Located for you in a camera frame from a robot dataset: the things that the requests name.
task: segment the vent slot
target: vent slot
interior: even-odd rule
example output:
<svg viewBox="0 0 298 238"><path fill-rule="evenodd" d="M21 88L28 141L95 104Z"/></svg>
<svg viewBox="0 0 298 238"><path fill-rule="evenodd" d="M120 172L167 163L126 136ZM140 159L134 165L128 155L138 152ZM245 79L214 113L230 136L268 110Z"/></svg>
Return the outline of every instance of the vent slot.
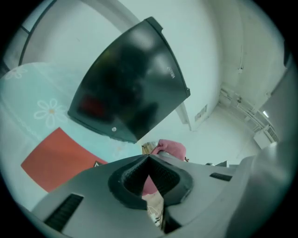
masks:
<svg viewBox="0 0 298 238"><path fill-rule="evenodd" d="M206 112L207 105L197 115L195 115L195 121L199 120Z"/></svg>
<svg viewBox="0 0 298 238"><path fill-rule="evenodd" d="M220 179L229 182L232 179L232 176L230 175L225 175L221 173L212 173L210 177L213 177L215 179Z"/></svg>
<svg viewBox="0 0 298 238"><path fill-rule="evenodd" d="M83 200L82 196L71 194L64 202L46 219L45 224L62 231L63 227L69 221L79 204Z"/></svg>
<svg viewBox="0 0 298 238"><path fill-rule="evenodd" d="M267 132L275 142L278 142L278 136L276 135L275 131L272 129L271 126L268 128Z"/></svg>

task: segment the pink cloth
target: pink cloth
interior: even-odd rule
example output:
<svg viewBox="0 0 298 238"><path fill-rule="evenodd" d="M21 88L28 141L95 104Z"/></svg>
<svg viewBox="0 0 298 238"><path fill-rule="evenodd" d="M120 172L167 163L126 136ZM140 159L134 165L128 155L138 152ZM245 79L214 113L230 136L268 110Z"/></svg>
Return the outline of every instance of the pink cloth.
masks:
<svg viewBox="0 0 298 238"><path fill-rule="evenodd" d="M155 147L151 154L158 154L160 151L165 151L182 161L184 161L186 154L186 148L184 147L184 145L167 139L160 139L157 147ZM143 196L147 194L153 194L155 192L157 192L157 188L150 176L148 176L144 184Z"/></svg>

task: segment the white wall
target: white wall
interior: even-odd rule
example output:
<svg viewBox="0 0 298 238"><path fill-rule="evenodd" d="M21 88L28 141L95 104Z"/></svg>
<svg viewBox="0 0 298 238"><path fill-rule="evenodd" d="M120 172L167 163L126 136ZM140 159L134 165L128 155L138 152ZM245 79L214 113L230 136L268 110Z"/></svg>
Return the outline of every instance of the white wall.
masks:
<svg viewBox="0 0 298 238"><path fill-rule="evenodd" d="M223 40L223 88L259 109L285 72L284 39L252 1L210 0L210 4Z"/></svg>
<svg viewBox="0 0 298 238"><path fill-rule="evenodd" d="M93 0L84 1L95 6ZM203 119L195 122L195 115L206 104L205 116L212 113L221 85L221 43L210 7L204 0L119 0L113 3L117 2L127 9L122 8L122 11L136 19L153 16L164 28L163 34L191 91L185 107L191 129L196 129ZM119 22L111 15L98 12L79 0L57 1L36 28L23 63L56 62L86 72L121 34Z"/></svg>
<svg viewBox="0 0 298 238"><path fill-rule="evenodd" d="M80 0L59 0L35 29L23 64L52 62L86 73L121 32Z"/></svg>
<svg viewBox="0 0 298 238"><path fill-rule="evenodd" d="M145 135L140 143L159 139L180 142L186 147L187 158L199 164L241 160L260 151L253 140L253 133L245 124L218 106L196 132L185 130L186 125L178 121L176 113L170 114Z"/></svg>
<svg viewBox="0 0 298 238"><path fill-rule="evenodd" d="M191 96L185 100L192 129L195 115L208 104L206 116L218 102L221 84L221 43L210 6L204 0L120 0L137 18L153 16L163 27Z"/></svg>
<svg viewBox="0 0 298 238"><path fill-rule="evenodd" d="M27 37L28 33L25 32L22 28L19 28L10 41L3 56L3 61L10 70L19 65L20 56L22 54L22 50Z"/></svg>
<svg viewBox="0 0 298 238"><path fill-rule="evenodd" d="M27 17L27 19L23 22L22 26L27 29L27 31L31 31L36 21L43 14L46 8L53 2L53 0L43 0Z"/></svg>

